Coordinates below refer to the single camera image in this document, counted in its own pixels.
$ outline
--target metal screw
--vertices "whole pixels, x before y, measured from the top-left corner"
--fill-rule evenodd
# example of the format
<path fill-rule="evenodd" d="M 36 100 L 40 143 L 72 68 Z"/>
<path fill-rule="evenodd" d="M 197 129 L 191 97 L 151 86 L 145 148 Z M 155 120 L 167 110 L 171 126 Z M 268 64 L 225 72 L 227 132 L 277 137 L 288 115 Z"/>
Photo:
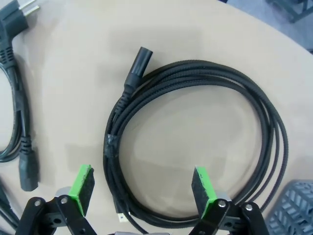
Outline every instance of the metal screw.
<path fill-rule="evenodd" d="M 219 207 L 225 207 L 226 203 L 225 203 L 225 201 L 219 201 L 218 205 L 219 205 Z"/>
<path fill-rule="evenodd" d="M 62 203 L 62 204 L 65 204 L 66 202 L 67 202 L 67 198 L 66 198 L 66 197 L 64 197 L 64 198 L 61 199 L 61 203 Z"/>
<path fill-rule="evenodd" d="M 37 206 L 39 206 L 41 204 L 41 201 L 40 200 L 37 200 L 36 202 L 35 202 L 35 206 L 37 207 Z"/>
<path fill-rule="evenodd" d="M 251 211 L 251 210 L 252 210 L 252 205 L 246 204 L 246 210 L 247 210 L 247 211 Z"/>

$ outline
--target plastic crate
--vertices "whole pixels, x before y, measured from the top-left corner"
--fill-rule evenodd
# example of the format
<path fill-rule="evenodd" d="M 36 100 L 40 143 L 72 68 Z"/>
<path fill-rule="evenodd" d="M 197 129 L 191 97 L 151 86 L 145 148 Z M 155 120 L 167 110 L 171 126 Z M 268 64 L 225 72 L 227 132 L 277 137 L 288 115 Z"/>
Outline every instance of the plastic crate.
<path fill-rule="evenodd" d="M 271 235 L 313 235 L 313 181 L 291 181 L 266 224 Z"/>

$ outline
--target green bracket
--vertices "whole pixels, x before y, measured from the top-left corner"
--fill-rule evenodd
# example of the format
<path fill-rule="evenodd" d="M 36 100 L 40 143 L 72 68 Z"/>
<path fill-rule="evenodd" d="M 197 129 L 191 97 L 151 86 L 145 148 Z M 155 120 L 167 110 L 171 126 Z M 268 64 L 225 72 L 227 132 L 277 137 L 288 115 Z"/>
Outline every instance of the green bracket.
<path fill-rule="evenodd" d="M 79 211 L 83 216 L 86 216 L 93 187 L 93 168 L 91 168 L 91 165 L 81 165 L 76 180 L 68 195 L 77 202 Z"/>
<path fill-rule="evenodd" d="M 213 185 L 204 167 L 195 167 L 191 187 L 198 212 L 203 217 L 209 205 L 217 199 Z"/>

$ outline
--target black power cord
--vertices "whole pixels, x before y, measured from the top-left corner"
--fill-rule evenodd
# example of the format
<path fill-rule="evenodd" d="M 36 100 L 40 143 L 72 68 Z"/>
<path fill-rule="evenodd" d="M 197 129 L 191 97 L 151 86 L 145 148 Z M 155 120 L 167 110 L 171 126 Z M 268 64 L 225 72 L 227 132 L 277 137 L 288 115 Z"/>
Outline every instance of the black power cord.
<path fill-rule="evenodd" d="M 17 61 L 14 58 L 12 40 L 28 28 L 26 16 L 39 9 L 35 6 L 28 12 L 23 12 L 34 1 L 31 0 L 20 6 L 17 0 L 13 0 L 0 10 L 0 68 L 10 82 L 14 109 L 11 140 L 0 152 L 0 162 L 4 163 L 17 156 L 20 157 L 20 182 L 24 191 L 32 191 L 38 187 L 39 169 L 31 146 L 28 100 Z"/>
<path fill-rule="evenodd" d="M 243 73 L 208 61 L 179 61 L 163 66 L 142 77 L 151 55 L 151 51 L 145 48 L 140 49 L 126 78 L 124 93 L 111 112 L 105 132 L 103 167 L 114 202 L 121 212 L 144 234 L 147 231 L 140 227 L 128 212 L 151 225 L 163 228 L 184 228 L 197 223 L 198 215 L 186 218 L 169 217 L 152 211 L 138 202 L 124 179 L 119 163 L 119 146 L 127 123 L 143 106 L 174 90 L 207 85 L 222 86 L 238 91 L 250 101 L 260 119 L 262 135 L 260 157 L 251 178 L 232 199 L 235 204 L 241 204 L 247 200 L 254 201 L 268 185 L 278 163 L 280 129 L 284 146 L 282 165 L 272 191 L 261 206 L 263 211 L 277 192 L 288 160 L 287 133 L 277 110 L 268 97 L 256 83 Z M 256 192 L 269 168 L 274 136 L 276 150 L 273 165 L 265 182 Z"/>
<path fill-rule="evenodd" d="M 0 182 L 0 216 L 16 230 L 19 225 L 19 218 L 14 214 L 9 200 L 5 194 L 2 182 Z M 10 235 L 3 230 L 0 230 L 0 235 Z"/>

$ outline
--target beige table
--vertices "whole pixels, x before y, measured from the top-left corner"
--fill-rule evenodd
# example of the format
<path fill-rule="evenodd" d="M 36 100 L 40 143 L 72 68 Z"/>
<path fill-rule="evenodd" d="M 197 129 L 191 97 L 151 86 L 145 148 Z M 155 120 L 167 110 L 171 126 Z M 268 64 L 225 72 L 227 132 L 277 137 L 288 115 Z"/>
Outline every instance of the beige table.
<path fill-rule="evenodd" d="M 17 159 L 0 164 L 19 215 L 29 198 L 52 199 L 57 189 L 72 184 L 81 164 L 92 164 L 96 185 L 90 224 L 100 235 L 136 231 L 118 222 L 102 150 L 107 118 L 140 46 L 154 52 L 148 71 L 203 59 L 250 76 L 288 131 L 290 157 L 282 186 L 313 177 L 313 57 L 280 32 L 213 0 L 47 0 L 41 7 L 38 17 L 29 18 L 31 28 L 14 41 L 27 82 L 39 187 L 20 189 Z M 0 145 L 5 147 L 13 120 L 10 86 L 2 73 L 0 100 Z M 131 120 L 121 164 L 141 202 L 165 214 L 187 215 L 196 212 L 190 187 L 195 165 L 207 168 L 216 188 L 234 195 L 249 178 L 259 151 L 258 119 L 250 104 L 226 88 L 197 87 L 164 95 Z M 139 223 L 150 232 L 190 231 Z M 8 226 L 1 222 L 1 227 Z"/>

